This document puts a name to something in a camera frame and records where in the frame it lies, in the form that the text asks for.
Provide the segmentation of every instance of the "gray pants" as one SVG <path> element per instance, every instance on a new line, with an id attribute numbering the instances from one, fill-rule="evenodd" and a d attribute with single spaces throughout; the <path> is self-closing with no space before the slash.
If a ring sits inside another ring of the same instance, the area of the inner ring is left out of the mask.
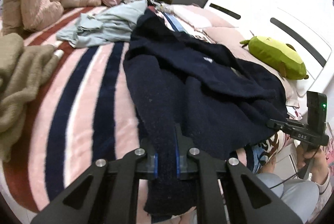
<path id="1" fill-rule="evenodd" d="M 272 173 L 260 173 L 256 176 L 267 186 L 273 187 L 283 180 Z M 319 188 L 311 181 L 292 179 L 271 189 L 303 221 L 312 215 L 319 199 Z"/>

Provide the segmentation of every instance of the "black cable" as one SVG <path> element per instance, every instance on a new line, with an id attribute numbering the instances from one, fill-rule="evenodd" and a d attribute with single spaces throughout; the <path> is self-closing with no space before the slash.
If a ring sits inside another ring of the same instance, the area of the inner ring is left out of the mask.
<path id="1" fill-rule="evenodd" d="M 312 160 L 312 159 L 315 157 L 315 155 L 317 154 L 317 152 L 318 152 L 319 149 L 320 149 L 320 146 L 316 149 L 315 153 L 314 153 L 313 156 L 310 158 L 310 160 Z M 275 187 L 277 187 L 277 186 L 279 186 L 279 185 L 285 183 L 286 181 L 288 181 L 288 180 L 290 180 L 290 179 L 292 179 L 292 178 L 298 176 L 298 173 L 301 172 L 303 169 L 307 169 L 307 167 L 308 167 L 308 166 L 305 165 L 305 166 L 302 167 L 297 173 L 293 174 L 293 175 L 290 176 L 288 179 L 285 179 L 284 181 L 280 182 L 279 184 L 277 184 L 277 185 L 275 185 L 275 186 L 273 186 L 273 187 L 270 187 L 270 189 L 273 189 L 273 188 L 275 188 Z"/>

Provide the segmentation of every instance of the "black sweater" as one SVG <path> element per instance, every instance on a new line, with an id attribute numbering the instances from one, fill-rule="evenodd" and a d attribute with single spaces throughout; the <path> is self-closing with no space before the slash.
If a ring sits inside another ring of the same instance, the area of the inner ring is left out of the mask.
<path id="1" fill-rule="evenodd" d="M 140 138 L 148 136 L 158 153 L 159 177 L 149 183 L 145 206 L 150 214 L 179 215 L 196 205 L 195 183 L 176 177 L 175 123 L 200 150 L 225 160 L 271 137 L 268 119 L 287 117 L 276 76 L 224 45 L 170 31 L 150 10 L 132 33 L 124 70 Z"/>

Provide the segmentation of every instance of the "hand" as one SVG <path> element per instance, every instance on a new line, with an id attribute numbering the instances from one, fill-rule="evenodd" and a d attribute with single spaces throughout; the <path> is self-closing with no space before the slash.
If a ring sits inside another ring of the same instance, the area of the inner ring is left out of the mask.
<path id="1" fill-rule="evenodd" d="M 326 161 L 326 155 L 322 149 L 312 150 L 305 152 L 302 145 L 299 145 L 296 149 L 297 151 L 297 168 L 301 169 L 305 166 L 305 159 L 310 159 L 314 155 L 314 165 L 311 168 L 312 182 L 316 182 L 323 185 L 328 176 L 328 164 Z"/>

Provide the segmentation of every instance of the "white headboard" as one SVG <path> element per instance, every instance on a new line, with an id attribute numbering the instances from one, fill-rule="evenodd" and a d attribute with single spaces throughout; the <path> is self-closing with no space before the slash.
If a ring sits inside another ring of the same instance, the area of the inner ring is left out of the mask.
<path id="1" fill-rule="evenodd" d="M 334 39 L 323 38 L 273 0 L 209 0 L 205 8 L 235 27 L 289 43 L 296 49 L 310 76 L 291 81 L 298 93 L 300 111 L 305 114 L 306 92 L 323 93 L 334 75 Z"/>

